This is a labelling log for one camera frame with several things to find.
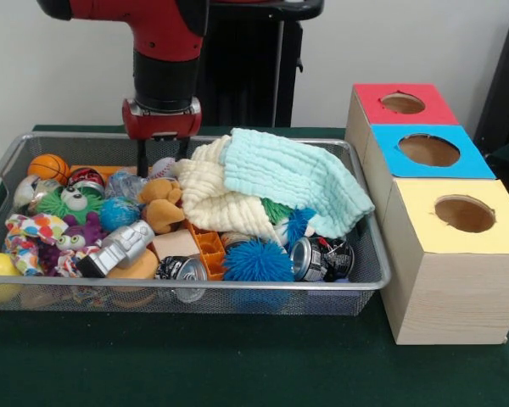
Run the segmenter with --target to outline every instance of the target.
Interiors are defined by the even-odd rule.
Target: light blue towel
[[[310,225],[324,237],[343,237],[375,209],[343,163],[319,147],[233,129],[220,161],[226,188],[290,208],[314,209]]]

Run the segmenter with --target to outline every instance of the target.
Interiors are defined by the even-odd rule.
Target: white cloth
[[[200,229],[239,231],[279,243],[260,198],[232,192],[224,186],[222,148],[230,141],[221,137],[196,148],[191,159],[174,166],[181,184],[185,216]]]

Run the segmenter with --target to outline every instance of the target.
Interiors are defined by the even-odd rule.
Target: baseball
[[[176,163],[176,159],[173,157],[166,157],[165,159],[159,159],[154,163],[151,172],[149,173],[149,180],[156,180],[157,178],[171,178],[171,167]]]

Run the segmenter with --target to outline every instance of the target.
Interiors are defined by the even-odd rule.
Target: white wall
[[[344,126],[354,82],[426,81],[473,131],[508,25],[509,0],[327,0],[304,23],[293,124]],[[0,155],[36,123],[119,124],[131,52],[126,25],[0,0]]]

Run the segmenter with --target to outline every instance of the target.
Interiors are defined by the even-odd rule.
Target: plush toy ear
[[[87,224],[91,226],[95,226],[97,228],[100,227],[100,217],[96,212],[89,212],[87,214]]]
[[[66,215],[63,218],[63,221],[68,224],[68,226],[78,226],[79,223],[77,223],[77,219],[74,215]]]

